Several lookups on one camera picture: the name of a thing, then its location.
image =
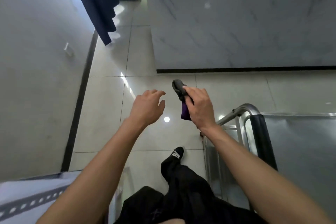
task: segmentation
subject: black pants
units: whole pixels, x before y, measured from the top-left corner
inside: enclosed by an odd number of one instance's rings
[[[265,223],[256,213],[234,207],[218,199],[208,182],[180,160],[170,156],[161,164],[161,174],[169,184],[163,195],[143,187],[125,200],[115,222],[156,224],[180,218],[189,223]]]

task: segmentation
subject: white tile floor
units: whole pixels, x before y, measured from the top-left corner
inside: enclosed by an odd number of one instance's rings
[[[156,88],[167,93],[166,109],[132,149],[126,163],[131,184],[127,193],[145,185],[165,193],[168,187],[160,163],[180,145],[187,149],[184,164],[205,177],[199,131],[179,117],[180,101],[171,88],[175,78],[206,88],[216,119],[243,103],[252,103],[261,111],[336,112],[333,71],[157,74],[146,2],[121,2],[115,9],[117,31],[111,33],[112,44],[106,47],[100,39],[97,42],[70,170],[84,168],[103,147],[128,116],[137,94]]]

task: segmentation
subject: purple cloth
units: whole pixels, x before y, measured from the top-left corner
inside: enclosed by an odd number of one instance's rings
[[[183,120],[191,120],[189,110],[185,101],[182,102],[182,113],[181,119]]]

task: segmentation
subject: person's left arm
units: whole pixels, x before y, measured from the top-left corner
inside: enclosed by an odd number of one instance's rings
[[[159,104],[159,100],[165,94],[163,91],[147,90],[136,97],[130,116],[116,134],[37,224],[96,223],[99,220],[112,200],[135,141],[148,125],[163,114],[165,101]]]

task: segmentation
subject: person's left hand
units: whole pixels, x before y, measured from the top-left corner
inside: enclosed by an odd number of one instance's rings
[[[145,127],[156,122],[163,114],[166,103],[159,100],[166,93],[162,90],[146,90],[142,95],[137,95],[134,100],[130,118]]]

